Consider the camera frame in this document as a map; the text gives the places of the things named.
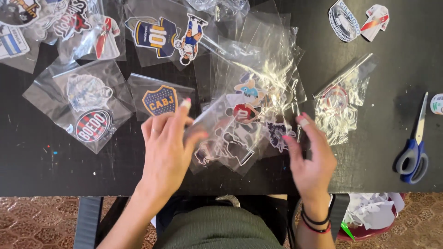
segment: person's left hand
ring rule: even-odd
[[[194,121],[188,117],[190,107],[188,98],[175,113],[150,117],[141,125],[146,156],[136,193],[159,204],[160,209],[182,184],[195,145],[208,136],[195,132],[183,144],[184,127]]]

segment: forearm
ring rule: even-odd
[[[316,202],[306,202],[303,204],[304,211],[306,215],[313,221],[320,222],[324,221],[328,216],[329,211],[329,200],[330,196],[325,195],[324,198]],[[317,226],[309,223],[311,227],[317,230],[327,229],[328,223],[325,225]],[[304,224],[303,219],[300,217],[299,224],[297,226],[297,231],[295,233],[295,241],[299,249],[334,249],[334,241],[332,239],[331,232],[328,233],[317,233],[310,230],[306,224]]]
[[[141,248],[149,223],[163,205],[138,189],[97,249]]]

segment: green shirt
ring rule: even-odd
[[[154,249],[281,249],[264,221],[227,206],[205,206],[174,216]]]

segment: blue scissor handle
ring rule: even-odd
[[[403,169],[406,159],[409,159],[409,163]],[[409,139],[408,148],[398,159],[396,169],[401,174],[402,181],[415,184],[423,178],[428,164],[429,159],[424,151],[424,141],[418,145],[415,139]]]

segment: green paper scrap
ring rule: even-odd
[[[355,241],[354,236],[352,235],[351,231],[349,231],[348,225],[345,222],[342,222],[341,227],[343,231],[345,231],[349,235],[349,237],[351,237]]]

